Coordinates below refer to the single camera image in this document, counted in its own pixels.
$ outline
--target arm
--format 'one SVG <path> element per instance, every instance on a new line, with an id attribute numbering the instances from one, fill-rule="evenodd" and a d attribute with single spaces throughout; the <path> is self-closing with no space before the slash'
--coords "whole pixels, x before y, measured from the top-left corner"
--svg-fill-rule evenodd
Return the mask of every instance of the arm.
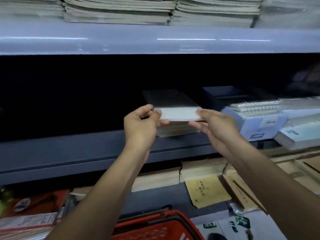
<path id="1" fill-rule="evenodd" d="M 102 175 L 85 199 L 46 240 L 106 240 L 118 221 L 127 194 L 146 162 L 153 144 L 161 111 L 152 112 L 152 105 L 140 107 L 124 118 L 126 144 L 110 168 Z"/>
<path id="2" fill-rule="evenodd" d="M 206 133 L 234 166 L 288 240 L 319 239 L 320 198 L 299 184 L 239 133 L 233 118 L 199 110 L 208 123 L 189 124 Z"/>

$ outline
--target hand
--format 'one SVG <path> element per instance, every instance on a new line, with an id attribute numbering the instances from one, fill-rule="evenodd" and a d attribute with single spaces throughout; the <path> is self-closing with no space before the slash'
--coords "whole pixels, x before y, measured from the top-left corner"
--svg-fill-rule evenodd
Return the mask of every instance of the hand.
<path id="1" fill-rule="evenodd" d="M 124 117 L 125 143 L 134 149 L 148 152 L 155 141 L 157 128 L 169 124 L 161 120 L 161 110 L 152 111 L 151 104 L 144 105 Z"/>
<path id="2" fill-rule="evenodd" d="M 228 149 L 231 143 L 244 140 L 232 116 L 210 109 L 198 109 L 197 114 L 206 122 L 189 121 L 189 125 L 205 133 L 214 149 L 226 158 L 233 157 Z"/>

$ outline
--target left hand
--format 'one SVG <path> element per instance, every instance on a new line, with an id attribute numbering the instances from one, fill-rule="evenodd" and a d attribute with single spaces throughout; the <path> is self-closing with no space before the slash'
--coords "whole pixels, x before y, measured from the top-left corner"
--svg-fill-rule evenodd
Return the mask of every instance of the left hand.
<path id="1" fill-rule="evenodd" d="M 144 105 L 124 117 L 126 146 L 147 152 L 157 135 L 157 128 L 169 124 L 169 120 L 161 120 L 161 110 L 152 111 L 152 104 Z"/>

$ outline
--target white circular label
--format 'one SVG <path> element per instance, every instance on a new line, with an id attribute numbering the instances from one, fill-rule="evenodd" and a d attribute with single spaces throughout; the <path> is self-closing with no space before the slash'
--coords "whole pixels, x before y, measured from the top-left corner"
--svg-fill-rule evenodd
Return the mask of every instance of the white circular label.
<path id="1" fill-rule="evenodd" d="M 24 209 L 26 209 L 29 204 L 31 202 L 31 199 L 30 198 L 25 198 L 21 201 L 19 201 L 13 208 L 13 211 L 14 212 L 20 212 L 20 211 L 23 211 Z"/>

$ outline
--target red shopping basket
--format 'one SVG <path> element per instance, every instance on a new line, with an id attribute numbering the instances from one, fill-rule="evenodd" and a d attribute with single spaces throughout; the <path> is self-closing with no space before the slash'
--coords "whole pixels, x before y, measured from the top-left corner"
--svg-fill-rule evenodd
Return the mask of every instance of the red shopping basket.
<path id="1" fill-rule="evenodd" d="M 178 210 L 160 210 L 117 223 L 111 240 L 205 240 Z"/>

